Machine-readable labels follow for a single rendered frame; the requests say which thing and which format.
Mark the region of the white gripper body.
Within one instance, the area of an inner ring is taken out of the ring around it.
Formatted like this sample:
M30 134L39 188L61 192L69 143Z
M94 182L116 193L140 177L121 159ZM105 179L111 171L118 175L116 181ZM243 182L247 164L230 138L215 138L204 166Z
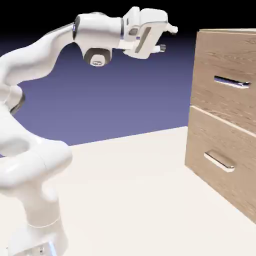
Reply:
M122 18L122 50L129 57L147 59L163 33L168 14L160 9L132 7Z

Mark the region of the light wood cabinet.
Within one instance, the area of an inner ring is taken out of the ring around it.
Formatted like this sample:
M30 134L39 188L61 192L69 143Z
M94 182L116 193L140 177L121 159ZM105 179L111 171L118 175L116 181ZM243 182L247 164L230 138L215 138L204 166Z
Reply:
M185 165L256 224L256 28L197 33Z

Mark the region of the light wood drawer front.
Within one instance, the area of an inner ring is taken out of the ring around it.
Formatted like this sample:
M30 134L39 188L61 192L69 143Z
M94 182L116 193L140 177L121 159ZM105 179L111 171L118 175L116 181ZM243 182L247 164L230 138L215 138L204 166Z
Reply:
M235 88L214 76L251 85ZM197 33L190 103L256 134L256 28Z
M225 172L206 159L209 150L232 159L235 170ZM191 106L185 165L256 224L256 133Z

